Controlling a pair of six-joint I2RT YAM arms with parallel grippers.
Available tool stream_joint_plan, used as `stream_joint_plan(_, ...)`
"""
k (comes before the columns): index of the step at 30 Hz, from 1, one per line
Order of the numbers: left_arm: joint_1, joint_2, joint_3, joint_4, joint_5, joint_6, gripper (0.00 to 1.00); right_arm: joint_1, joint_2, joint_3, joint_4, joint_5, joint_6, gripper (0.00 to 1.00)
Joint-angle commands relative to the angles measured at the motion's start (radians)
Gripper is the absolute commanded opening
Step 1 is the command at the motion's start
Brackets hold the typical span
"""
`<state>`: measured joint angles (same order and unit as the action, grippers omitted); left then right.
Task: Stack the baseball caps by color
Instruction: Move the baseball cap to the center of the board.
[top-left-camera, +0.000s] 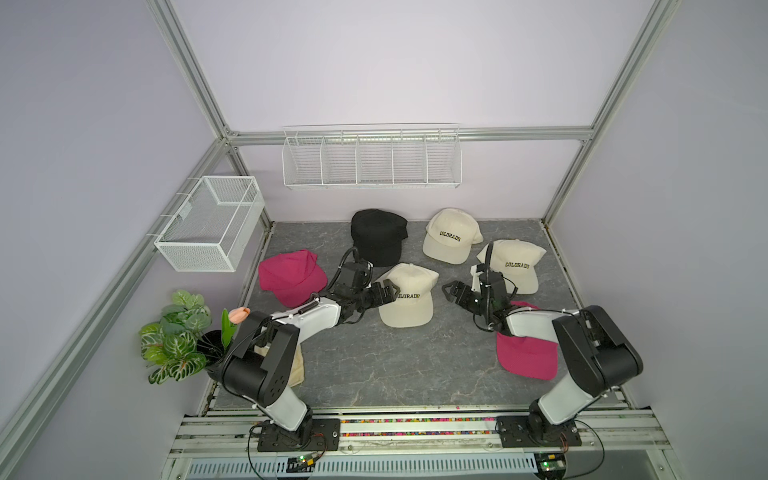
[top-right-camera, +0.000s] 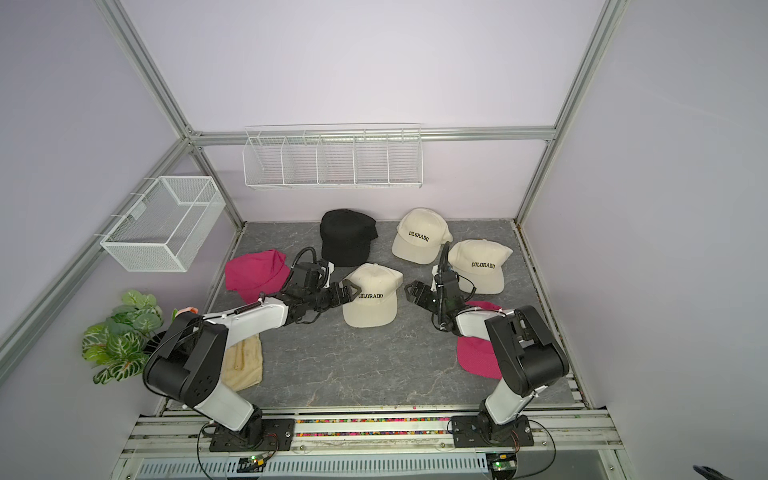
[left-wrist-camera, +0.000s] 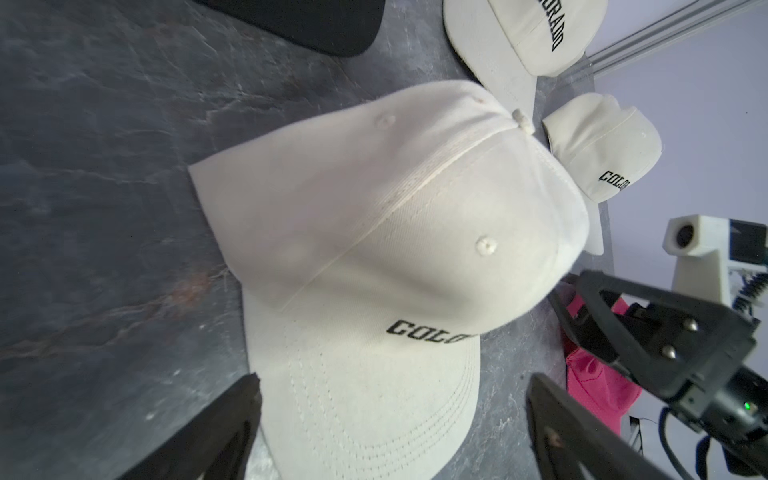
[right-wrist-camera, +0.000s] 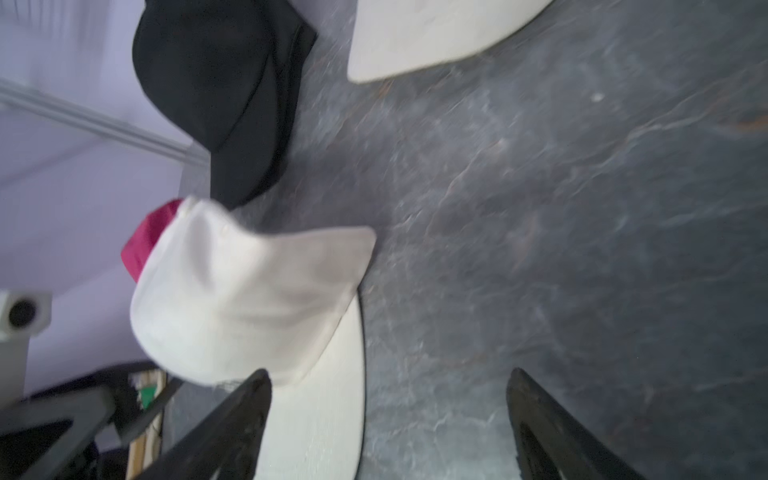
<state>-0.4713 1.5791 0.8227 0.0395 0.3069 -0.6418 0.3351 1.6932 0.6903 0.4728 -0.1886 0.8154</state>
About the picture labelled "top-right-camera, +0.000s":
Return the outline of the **cream colorado cap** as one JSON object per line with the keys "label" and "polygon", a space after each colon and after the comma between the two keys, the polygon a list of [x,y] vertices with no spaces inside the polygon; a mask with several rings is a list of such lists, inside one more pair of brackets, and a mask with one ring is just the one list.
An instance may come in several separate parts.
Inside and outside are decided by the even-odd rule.
{"label": "cream colorado cap", "polygon": [[399,222],[392,244],[394,256],[419,265],[428,265],[453,235],[445,219],[427,208],[415,208]]}
{"label": "cream colorado cap", "polygon": [[403,283],[400,271],[365,263],[345,277],[360,289],[356,298],[342,307],[344,321],[353,328],[375,328],[390,324],[397,315],[397,290]]}

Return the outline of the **black cap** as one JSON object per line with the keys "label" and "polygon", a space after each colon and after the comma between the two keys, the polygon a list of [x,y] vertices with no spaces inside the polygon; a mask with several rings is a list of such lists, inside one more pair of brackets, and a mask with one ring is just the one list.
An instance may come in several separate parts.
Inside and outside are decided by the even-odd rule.
{"label": "black cap", "polygon": [[320,222],[322,258],[337,267],[357,267],[368,261],[378,238],[376,220],[349,209],[326,212]]}

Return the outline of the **cream Colorado cap back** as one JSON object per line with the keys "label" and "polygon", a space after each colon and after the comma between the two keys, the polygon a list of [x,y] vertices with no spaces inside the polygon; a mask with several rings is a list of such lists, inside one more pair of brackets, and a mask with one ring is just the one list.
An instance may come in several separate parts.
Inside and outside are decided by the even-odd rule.
{"label": "cream Colorado cap back", "polygon": [[399,222],[392,244],[394,256],[419,265],[428,265],[453,235],[445,219],[427,208],[415,208]]}

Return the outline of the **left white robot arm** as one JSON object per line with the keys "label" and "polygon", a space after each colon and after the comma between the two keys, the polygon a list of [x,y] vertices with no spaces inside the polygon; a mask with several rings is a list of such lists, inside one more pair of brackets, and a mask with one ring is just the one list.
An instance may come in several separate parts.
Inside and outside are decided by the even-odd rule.
{"label": "left white robot arm", "polygon": [[226,351],[264,331],[296,323],[355,300],[361,288],[349,280],[327,287],[263,296],[254,303],[212,315],[177,315],[144,367],[150,391],[169,397],[256,445],[264,437],[261,410],[224,384]]}

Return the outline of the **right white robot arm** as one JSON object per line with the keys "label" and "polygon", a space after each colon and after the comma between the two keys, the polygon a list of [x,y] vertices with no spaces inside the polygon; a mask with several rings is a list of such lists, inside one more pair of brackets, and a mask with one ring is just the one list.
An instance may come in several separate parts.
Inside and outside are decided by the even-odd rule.
{"label": "right white robot arm", "polygon": [[501,374],[477,414],[451,418],[454,445],[531,446],[530,422],[523,411],[569,373],[566,354],[536,308],[485,308],[447,290],[420,281],[405,286],[407,300],[432,314],[440,331],[489,342]]}

